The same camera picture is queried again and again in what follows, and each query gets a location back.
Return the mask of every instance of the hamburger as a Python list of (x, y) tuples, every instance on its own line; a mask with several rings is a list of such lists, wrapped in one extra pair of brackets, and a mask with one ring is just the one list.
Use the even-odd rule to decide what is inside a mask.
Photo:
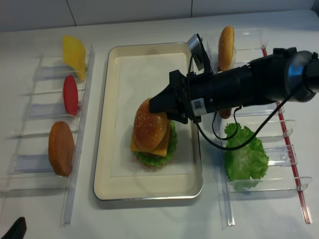
[(177, 134), (166, 113), (151, 113), (149, 104), (145, 100), (136, 112), (130, 149), (145, 166), (161, 167), (176, 151)]
[[(224, 28), (219, 37), (218, 42), (218, 68), (221, 71), (227, 71), (235, 66), (236, 48), (235, 48), (235, 32), (231, 26)], [(231, 115), (231, 108), (219, 111), (223, 119), (228, 119)]]

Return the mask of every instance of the tomato slice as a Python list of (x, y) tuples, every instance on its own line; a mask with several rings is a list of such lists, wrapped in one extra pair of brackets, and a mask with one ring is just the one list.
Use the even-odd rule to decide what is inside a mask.
[(66, 112), (69, 115), (76, 116), (79, 110), (79, 95), (74, 77), (69, 75), (64, 80), (63, 101)]

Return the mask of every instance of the label sticker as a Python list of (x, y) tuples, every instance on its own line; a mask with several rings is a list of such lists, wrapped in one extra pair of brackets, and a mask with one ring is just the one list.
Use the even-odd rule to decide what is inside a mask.
[(199, 98), (199, 99), (191, 101), (191, 107), (193, 108), (195, 116), (201, 116), (201, 115), (207, 114), (203, 98)]

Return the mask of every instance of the top bun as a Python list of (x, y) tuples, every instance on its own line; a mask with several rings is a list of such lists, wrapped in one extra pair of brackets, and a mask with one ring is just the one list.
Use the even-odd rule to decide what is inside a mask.
[(143, 151), (152, 151), (159, 145), (166, 133), (166, 113), (151, 113), (150, 98), (145, 100), (136, 112), (133, 134), (136, 146)]
[(231, 26), (224, 28), (218, 42), (218, 66), (221, 71), (231, 69), (235, 57), (235, 33)]

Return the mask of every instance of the white tray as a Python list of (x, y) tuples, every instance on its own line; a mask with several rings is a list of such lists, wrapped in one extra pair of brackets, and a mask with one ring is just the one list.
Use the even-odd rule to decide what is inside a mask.
[(104, 94), (94, 192), (100, 200), (194, 198), (202, 188), (198, 132), (176, 122), (177, 150), (162, 168), (139, 163), (130, 151), (136, 110), (169, 83), (186, 75), (186, 43), (116, 47), (111, 50)]

